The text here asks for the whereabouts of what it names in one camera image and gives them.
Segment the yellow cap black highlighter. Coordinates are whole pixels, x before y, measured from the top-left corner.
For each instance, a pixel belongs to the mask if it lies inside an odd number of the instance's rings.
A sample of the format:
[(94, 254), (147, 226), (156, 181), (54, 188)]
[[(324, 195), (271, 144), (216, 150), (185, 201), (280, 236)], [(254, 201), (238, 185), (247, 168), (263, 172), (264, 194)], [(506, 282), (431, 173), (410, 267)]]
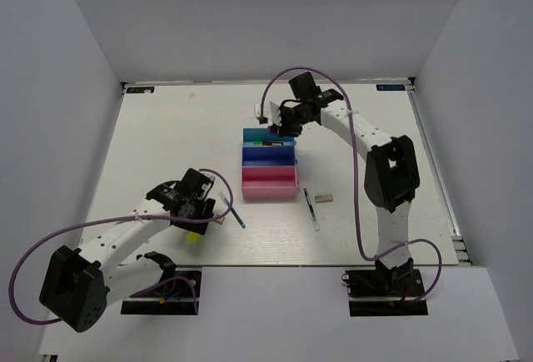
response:
[(197, 234), (197, 233), (190, 233), (188, 236), (187, 236), (187, 239), (191, 242), (196, 242), (198, 241), (198, 239), (200, 238), (200, 235)]

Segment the green cap black highlighter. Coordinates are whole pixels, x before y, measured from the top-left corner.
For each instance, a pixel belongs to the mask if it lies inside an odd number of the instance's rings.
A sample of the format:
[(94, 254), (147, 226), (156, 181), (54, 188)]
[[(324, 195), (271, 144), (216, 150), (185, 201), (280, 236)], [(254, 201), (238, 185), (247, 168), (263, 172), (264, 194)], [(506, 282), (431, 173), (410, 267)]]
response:
[(254, 141), (253, 146), (285, 146), (284, 141)]

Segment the white eraser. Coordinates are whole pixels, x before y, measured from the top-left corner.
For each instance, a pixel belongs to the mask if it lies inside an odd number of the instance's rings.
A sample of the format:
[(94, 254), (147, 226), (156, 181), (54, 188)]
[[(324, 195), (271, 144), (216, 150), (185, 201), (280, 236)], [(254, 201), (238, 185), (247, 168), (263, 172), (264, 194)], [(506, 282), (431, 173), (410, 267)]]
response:
[(334, 197), (331, 193), (324, 193), (324, 194), (318, 194), (315, 195), (315, 203), (321, 204), (321, 203), (330, 203), (334, 201)]

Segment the purple cap black highlighter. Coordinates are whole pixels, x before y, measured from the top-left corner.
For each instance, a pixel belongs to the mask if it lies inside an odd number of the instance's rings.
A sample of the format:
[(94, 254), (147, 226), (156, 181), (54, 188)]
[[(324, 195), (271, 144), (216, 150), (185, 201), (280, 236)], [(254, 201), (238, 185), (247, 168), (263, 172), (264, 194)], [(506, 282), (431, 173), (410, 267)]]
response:
[(268, 132), (272, 135), (275, 135), (277, 136), (278, 135), (278, 132), (277, 132), (277, 127), (276, 126), (269, 126), (267, 128)]

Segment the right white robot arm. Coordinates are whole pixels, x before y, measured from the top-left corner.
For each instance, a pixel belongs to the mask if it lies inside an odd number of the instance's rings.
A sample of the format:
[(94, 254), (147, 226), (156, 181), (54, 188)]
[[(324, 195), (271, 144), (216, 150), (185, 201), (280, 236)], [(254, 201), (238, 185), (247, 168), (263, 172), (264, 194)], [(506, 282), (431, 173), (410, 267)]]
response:
[(377, 287), (397, 293), (413, 271), (408, 216), (420, 185), (413, 141), (378, 129), (352, 108), (345, 90), (321, 89), (311, 72), (293, 77), (289, 86), (293, 98), (270, 105), (270, 131), (298, 137), (315, 122), (351, 146), (354, 161), (364, 161), (364, 181), (354, 188), (364, 190), (376, 208), (378, 246), (375, 256), (363, 258), (375, 265)]

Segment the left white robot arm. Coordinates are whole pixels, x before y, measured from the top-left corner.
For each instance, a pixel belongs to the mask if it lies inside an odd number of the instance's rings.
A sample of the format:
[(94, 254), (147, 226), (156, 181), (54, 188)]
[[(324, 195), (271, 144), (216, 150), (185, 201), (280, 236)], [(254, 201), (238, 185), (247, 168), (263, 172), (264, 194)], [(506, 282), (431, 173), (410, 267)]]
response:
[(157, 294), (176, 284), (172, 259), (156, 251), (139, 253), (142, 244), (169, 226), (204, 233), (215, 201), (208, 193), (214, 177), (192, 168), (180, 181), (150, 190), (126, 222), (118, 222), (75, 249), (52, 254), (40, 303), (76, 332), (93, 327), (111, 304), (150, 286)]

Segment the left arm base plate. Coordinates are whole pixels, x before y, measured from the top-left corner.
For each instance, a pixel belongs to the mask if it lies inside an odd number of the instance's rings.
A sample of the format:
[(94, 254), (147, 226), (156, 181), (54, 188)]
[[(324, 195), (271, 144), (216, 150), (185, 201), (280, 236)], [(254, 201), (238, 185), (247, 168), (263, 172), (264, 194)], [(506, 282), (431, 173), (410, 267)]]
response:
[(174, 280), (142, 295), (134, 295), (121, 304), (121, 315), (174, 316), (197, 314), (200, 305), (202, 271), (177, 270), (176, 275), (187, 278), (193, 290), (183, 280)]

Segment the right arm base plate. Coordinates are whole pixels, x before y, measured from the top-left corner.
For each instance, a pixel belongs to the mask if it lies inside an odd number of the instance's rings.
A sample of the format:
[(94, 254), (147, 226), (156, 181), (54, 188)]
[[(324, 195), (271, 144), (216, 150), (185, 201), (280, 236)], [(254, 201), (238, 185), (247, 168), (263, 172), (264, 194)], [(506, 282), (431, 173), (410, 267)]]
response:
[(419, 270), (414, 270), (394, 290), (381, 288), (374, 270), (346, 270), (341, 280), (347, 289), (350, 317), (429, 315), (425, 300), (414, 302), (425, 292)]

